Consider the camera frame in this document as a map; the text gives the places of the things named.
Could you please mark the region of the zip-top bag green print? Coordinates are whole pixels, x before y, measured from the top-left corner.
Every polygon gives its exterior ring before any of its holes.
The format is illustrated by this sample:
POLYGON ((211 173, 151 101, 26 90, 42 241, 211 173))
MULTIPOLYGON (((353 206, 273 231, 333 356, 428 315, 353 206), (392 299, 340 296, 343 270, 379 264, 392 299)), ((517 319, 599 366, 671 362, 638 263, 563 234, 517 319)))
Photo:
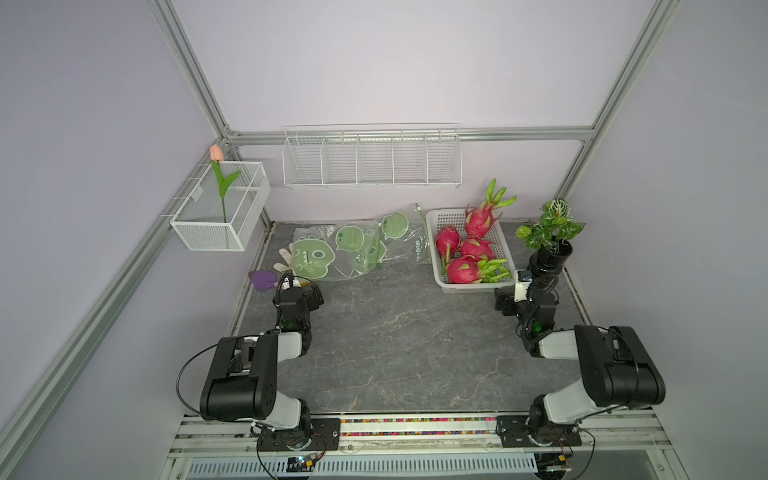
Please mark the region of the zip-top bag green print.
POLYGON ((383 238, 375 221, 297 228, 289 266, 308 280, 352 280, 382 262, 387 251, 383 238))
POLYGON ((429 264, 431 247, 426 216, 418 203, 377 220, 375 231, 366 231, 363 249, 354 259, 355 271, 372 272, 382 263, 429 264))

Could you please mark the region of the pink dragon fruit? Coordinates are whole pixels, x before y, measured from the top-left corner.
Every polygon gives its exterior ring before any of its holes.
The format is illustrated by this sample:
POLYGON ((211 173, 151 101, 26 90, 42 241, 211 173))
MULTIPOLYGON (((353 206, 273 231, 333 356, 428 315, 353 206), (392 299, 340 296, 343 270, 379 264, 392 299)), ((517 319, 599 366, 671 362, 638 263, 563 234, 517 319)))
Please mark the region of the pink dragon fruit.
POLYGON ((460 250, 462 243, 459 231, 453 225, 446 225, 436 235, 435 246, 439 254, 441 264, 446 267, 460 250))
POLYGON ((479 260, 494 260, 496 255, 492 249, 493 243, 482 238, 468 238, 460 247, 461 256, 471 256, 479 260))

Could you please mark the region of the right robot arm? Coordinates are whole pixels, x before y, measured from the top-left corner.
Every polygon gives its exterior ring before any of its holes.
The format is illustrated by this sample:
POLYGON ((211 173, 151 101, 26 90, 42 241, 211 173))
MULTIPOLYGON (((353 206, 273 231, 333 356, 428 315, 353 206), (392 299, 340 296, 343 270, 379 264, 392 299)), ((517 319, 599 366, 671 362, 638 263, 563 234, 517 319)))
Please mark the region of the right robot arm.
POLYGON ((516 332, 534 358, 569 360, 580 377, 536 397, 527 414, 502 415, 496 435, 502 446, 579 446, 582 421, 616 409, 643 409, 662 403, 664 380, 635 330, 626 326, 575 325, 557 329, 557 296, 539 290, 522 298, 510 288, 495 291, 495 309, 518 320, 516 332))

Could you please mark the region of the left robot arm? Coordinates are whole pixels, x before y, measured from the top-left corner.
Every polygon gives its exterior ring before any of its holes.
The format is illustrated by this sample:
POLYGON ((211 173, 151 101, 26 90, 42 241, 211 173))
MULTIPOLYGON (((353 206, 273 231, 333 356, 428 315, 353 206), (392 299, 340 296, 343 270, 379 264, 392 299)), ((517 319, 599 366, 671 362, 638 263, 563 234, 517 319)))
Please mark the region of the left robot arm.
POLYGON ((335 451, 340 420, 315 419, 308 403, 278 389, 280 363, 308 353, 311 313, 324 304, 312 282, 283 280, 273 297, 275 326, 260 334, 223 337, 193 355, 211 352, 199 404, 191 405, 175 383, 177 398, 187 409, 209 421, 250 423, 260 451, 335 451))

